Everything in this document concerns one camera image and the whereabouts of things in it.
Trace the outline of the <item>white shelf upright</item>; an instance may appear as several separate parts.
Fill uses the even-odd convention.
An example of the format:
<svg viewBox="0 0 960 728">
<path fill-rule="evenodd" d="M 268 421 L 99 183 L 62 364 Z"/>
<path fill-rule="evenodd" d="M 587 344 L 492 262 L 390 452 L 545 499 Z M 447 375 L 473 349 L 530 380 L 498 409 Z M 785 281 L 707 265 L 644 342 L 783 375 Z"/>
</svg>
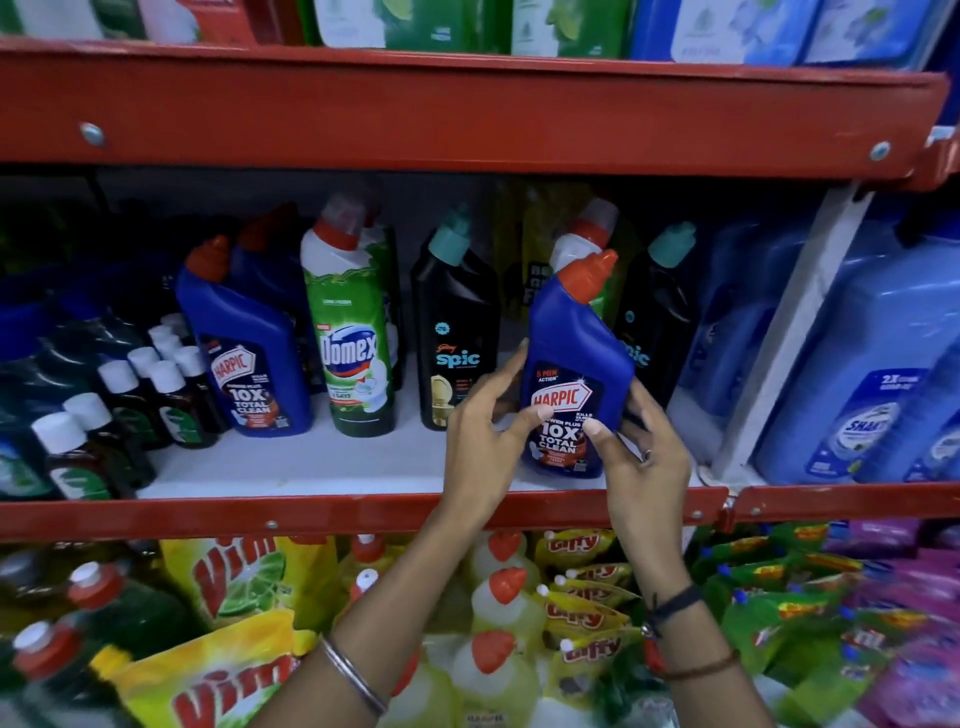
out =
<svg viewBox="0 0 960 728">
<path fill-rule="evenodd" d="M 698 467 L 703 485 L 737 494 L 752 483 L 756 447 L 873 196 L 859 179 L 823 194 L 718 450 Z"/>
</svg>

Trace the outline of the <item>person's left forearm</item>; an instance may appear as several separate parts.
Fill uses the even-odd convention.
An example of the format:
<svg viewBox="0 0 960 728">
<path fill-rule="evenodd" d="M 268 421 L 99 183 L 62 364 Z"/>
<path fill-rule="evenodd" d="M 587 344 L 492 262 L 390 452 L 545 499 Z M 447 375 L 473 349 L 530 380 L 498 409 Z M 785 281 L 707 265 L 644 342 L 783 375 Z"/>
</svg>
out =
<svg viewBox="0 0 960 728">
<path fill-rule="evenodd" d="M 458 525 L 438 507 L 328 636 L 386 703 L 420 651 L 432 611 L 482 529 Z M 377 722 L 318 644 L 247 728 L 374 728 Z"/>
</svg>

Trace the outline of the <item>red white pack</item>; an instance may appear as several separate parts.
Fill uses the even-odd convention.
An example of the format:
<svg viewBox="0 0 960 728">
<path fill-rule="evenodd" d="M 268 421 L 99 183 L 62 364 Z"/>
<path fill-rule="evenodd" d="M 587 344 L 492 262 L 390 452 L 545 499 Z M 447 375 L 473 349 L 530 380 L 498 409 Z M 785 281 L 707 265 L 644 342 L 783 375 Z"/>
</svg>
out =
<svg viewBox="0 0 960 728">
<path fill-rule="evenodd" d="M 136 0 L 147 38 L 162 45 L 257 45 L 243 0 Z"/>
</svg>

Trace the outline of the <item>blue toilet cleaner bottle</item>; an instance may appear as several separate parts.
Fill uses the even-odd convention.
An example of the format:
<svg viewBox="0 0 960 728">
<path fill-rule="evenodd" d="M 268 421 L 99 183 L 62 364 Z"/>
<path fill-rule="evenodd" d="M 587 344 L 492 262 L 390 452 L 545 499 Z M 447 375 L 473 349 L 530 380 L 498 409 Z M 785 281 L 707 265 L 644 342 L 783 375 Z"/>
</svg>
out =
<svg viewBox="0 0 960 728">
<path fill-rule="evenodd" d="M 304 271 L 294 245 L 303 232 L 294 201 L 241 224 L 231 252 L 227 284 L 233 290 L 287 315 L 308 390 L 326 390 L 306 296 Z"/>
<path fill-rule="evenodd" d="M 617 262 L 611 249 L 573 260 L 531 306 L 520 402 L 552 413 L 528 435 L 523 457 L 552 476 L 599 478 L 602 461 L 583 422 L 593 418 L 616 431 L 627 404 L 634 362 L 591 306 Z"/>
<path fill-rule="evenodd" d="M 305 434 L 315 415 L 294 323 L 229 287 L 231 262 L 230 239 L 216 235 L 187 254 L 174 284 L 217 406 L 248 438 Z"/>
</svg>

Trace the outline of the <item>pile of green spout pouches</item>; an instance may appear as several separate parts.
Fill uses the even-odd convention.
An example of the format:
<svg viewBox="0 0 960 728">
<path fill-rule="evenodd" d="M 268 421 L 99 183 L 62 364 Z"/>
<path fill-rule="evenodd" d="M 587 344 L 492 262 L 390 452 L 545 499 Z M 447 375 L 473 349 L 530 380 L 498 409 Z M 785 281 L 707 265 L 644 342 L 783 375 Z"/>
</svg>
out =
<svg viewBox="0 0 960 728">
<path fill-rule="evenodd" d="M 863 613 L 848 603 L 861 565 L 826 552 L 828 522 L 698 530 L 688 565 L 723 635 L 752 677 L 784 686 L 777 723 L 828 728 L 872 680 L 875 658 L 857 645 Z"/>
</svg>

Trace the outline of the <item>black bottle teal cap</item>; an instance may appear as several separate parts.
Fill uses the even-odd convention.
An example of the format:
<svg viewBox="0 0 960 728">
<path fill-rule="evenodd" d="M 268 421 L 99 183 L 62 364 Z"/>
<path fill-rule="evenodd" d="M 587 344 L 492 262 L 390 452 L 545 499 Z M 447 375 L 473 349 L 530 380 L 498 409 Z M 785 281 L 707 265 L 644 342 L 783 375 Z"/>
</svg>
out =
<svg viewBox="0 0 960 728">
<path fill-rule="evenodd" d="M 696 304 L 676 276 L 696 234 L 693 223 L 670 224 L 630 262 L 613 328 L 636 379 L 662 408 L 669 405 L 698 327 Z"/>
<path fill-rule="evenodd" d="M 446 430 L 453 410 L 498 364 L 498 278 L 472 240 L 472 215 L 457 205 L 411 271 L 419 417 L 431 431 Z"/>
</svg>

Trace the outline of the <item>large blue cleaner jug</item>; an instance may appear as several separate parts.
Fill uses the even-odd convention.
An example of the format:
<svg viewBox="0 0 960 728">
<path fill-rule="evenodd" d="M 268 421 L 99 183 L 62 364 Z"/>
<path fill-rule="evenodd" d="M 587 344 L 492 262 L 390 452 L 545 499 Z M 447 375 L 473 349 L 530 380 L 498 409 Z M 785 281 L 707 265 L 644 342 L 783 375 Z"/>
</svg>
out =
<svg viewBox="0 0 960 728">
<path fill-rule="evenodd" d="M 960 339 L 919 383 L 893 424 L 869 449 L 853 480 L 904 483 L 937 480 L 960 451 Z"/>
<path fill-rule="evenodd" d="M 712 238 L 698 290 L 700 320 L 679 379 L 708 415 L 732 414 L 738 372 L 771 321 L 812 220 L 811 212 L 746 216 Z"/>
<path fill-rule="evenodd" d="M 960 337 L 960 212 L 872 261 L 838 298 L 752 457 L 773 486 L 850 482 Z"/>
</svg>

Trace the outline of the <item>group of yellow red-capped bottles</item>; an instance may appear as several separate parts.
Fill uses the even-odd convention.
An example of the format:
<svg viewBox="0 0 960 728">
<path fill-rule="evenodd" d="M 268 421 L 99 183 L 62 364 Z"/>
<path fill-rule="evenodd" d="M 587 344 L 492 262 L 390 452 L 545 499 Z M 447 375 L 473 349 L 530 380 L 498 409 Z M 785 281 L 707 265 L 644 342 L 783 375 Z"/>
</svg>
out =
<svg viewBox="0 0 960 728">
<path fill-rule="evenodd" d="M 529 728 L 546 610 L 526 548 L 519 530 L 474 541 L 377 728 Z"/>
</svg>

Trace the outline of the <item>green white toilet cleaner bottle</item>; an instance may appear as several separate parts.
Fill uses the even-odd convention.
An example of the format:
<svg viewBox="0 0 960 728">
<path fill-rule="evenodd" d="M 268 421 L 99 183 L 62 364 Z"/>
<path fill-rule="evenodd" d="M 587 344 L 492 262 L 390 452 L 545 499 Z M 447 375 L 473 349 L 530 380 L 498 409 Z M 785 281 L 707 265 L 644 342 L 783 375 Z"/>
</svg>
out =
<svg viewBox="0 0 960 728">
<path fill-rule="evenodd" d="M 360 247 L 366 213 L 359 198 L 334 193 L 299 247 L 333 424 L 353 438 L 385 435 L 397 422 L 378 270 Z"/>
<path fill-rule="evenodd" d="M 572 261 L 582 260 L 589 254 L 600 254 L 605 250 L 615 251 L 618 260 L 601 292 L 594 297 L 590 306 L 612 329 L 617 320 L 629 265 L 642 250 L 635 226 L 621 215 L 618 207 L 609 200 L 591 198 L 568 225 L 566 232 L 558 237 L 549 265 L 554 273 L 558 273 Z"/>
<path fill-rule="evenodd" d="M 376 186 L 363 189 L 366 218 L 359 246 L 376 268 L 385 311 L 390 353 L 391 383 L 394 392 L 402 389 L 406 341 L 402 316 L 402 290 L 397 239 L 393 226 L 380 219 L 381 191 Z"/>
</svg>

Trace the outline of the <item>person's right hand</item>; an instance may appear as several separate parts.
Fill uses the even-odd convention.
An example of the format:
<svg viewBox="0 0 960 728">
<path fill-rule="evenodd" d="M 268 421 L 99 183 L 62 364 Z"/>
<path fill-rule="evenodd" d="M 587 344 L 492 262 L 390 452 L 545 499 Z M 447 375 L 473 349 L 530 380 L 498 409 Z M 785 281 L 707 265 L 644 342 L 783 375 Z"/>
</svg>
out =
<svg viewBox="0 0 960 728">
<path fill-rule="evenodd" d="M 691 477 L 690 453 L 675 435 L 627 435 L 627 418 L 617 431 L 631 452 L 631 476 L 606 483 L 610 525 L 635 580 L 684 569 L 683 511 Z"/>
</svg>

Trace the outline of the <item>red metal shelf beam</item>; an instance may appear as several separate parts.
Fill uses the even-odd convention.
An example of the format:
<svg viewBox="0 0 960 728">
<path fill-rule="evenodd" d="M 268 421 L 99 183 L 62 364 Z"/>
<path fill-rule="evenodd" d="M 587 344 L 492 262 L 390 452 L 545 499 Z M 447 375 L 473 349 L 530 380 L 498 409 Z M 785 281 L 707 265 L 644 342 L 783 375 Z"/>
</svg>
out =
<svg viewBox="0 0 960 728">
<path fill-rule="evenodd" d="M 715 525 L 728 497 L 722 487 L 689 488 L 684 525 Z M 439 500 L 405 493 L 0 502 L 0 543 L 414 532 Z M 511 491 L 486 528 L 609 524 L 606 491 Z"/>
<path fill-rule="evenodd" d="M 942 74 L 0 38 L 0 164 L 859 180 Z"/>
<path fill-rule="evenodd" d="M 914 168 L 897 182 L 901 192 L 933 192 L 960 175 L 960 126 L 934 126 Z"/>
<path fill-rule="evenodd" d="M 960 481 L 751 486 L 731 501 L 721 525 L 889 518 L 960 518 Z"/>
</svg>

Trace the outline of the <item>small yellow spout pouch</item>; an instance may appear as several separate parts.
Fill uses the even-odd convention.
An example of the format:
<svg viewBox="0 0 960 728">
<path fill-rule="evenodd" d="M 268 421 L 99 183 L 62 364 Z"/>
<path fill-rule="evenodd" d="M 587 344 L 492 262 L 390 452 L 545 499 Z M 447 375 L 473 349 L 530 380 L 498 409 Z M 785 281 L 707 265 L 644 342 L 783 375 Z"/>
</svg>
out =
<svg viewBox="0 0 960 728">
<path fill-rule="evenodd" d="M 630 616 L 571 592 L 538 585 L 544 613 L 544 633 L 554 639 L 579 638 L 629 627 Z"/>
<path fill-rule="evenodd" d="M 543 571 L 565 571 L 601 563 L 616 540 L 612 529 L 547 530 L 535 544 L 534 564 Z"/>
<path fill-rule="evenodd" d="M 642 628 L 635 626 L 563 638 L 548 660 L 543 696 L 577 709 L 590 707 L 599 678 L 643 638 Z"/>
<path fill-rule="evenodd" d="M 626 562 L 570 567 L 555 575 L 548 588 L 617 611 L 642 599 L 637 591 L 634 570 Z"/>
</svg>

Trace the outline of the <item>green bottle red cap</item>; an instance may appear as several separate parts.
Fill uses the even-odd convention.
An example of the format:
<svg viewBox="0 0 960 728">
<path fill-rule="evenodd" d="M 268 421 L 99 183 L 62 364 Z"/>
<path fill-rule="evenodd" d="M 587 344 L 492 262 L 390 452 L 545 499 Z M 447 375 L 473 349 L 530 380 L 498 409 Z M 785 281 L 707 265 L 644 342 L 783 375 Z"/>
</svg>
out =
<svg viewBox="0 0 960 728">
<path fill-rule="evenodd" d="M 67 596 L 77 609 L 79 626 L 92 641 L 123 650 L 135 661 L 206 633 L 183 601 L 127 577 L 113 563 L 75 567 Z"/>
<path fill-rule="evenodd" d="M 38 621 L 13 639 L 26 702 L 52 728 L 142 728 L 92 666 L 95 644 L 67 622 Z"/>
</svg>

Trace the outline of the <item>blue refill pouch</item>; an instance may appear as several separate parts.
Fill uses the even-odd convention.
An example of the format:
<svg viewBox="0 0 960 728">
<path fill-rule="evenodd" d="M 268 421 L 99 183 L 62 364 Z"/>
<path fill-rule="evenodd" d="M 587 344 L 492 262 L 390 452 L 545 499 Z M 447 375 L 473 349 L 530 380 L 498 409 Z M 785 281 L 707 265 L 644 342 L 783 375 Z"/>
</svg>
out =
<svg viewBox="0 0 960 728">
<path fill-rule="evenodd" d="M 940 9 L 941 0 L 821 0 L 798 64 L 907 67 Z"/>
<path fill-rule="evenodd" d="M 794 67 L 822 0 L 639 0 L 630 60 Z"/>
</svg>

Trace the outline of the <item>silver bangle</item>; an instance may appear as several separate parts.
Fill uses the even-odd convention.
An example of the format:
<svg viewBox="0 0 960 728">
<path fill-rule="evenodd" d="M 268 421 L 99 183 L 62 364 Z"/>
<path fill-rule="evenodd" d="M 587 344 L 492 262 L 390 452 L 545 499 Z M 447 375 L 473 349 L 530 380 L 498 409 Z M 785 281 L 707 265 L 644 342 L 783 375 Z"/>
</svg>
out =
<svg viewBox="0 0 960 728">
<path fill-rule="evenodd" d="M 332 637 L 320 636 L 318 644 L 331 667 L 354 688 L 366 708 L 379 720 L 388 710 L 388 704 L 378 695 L 361 675 L 354 663 L 340 650 Z"/>
</svg>

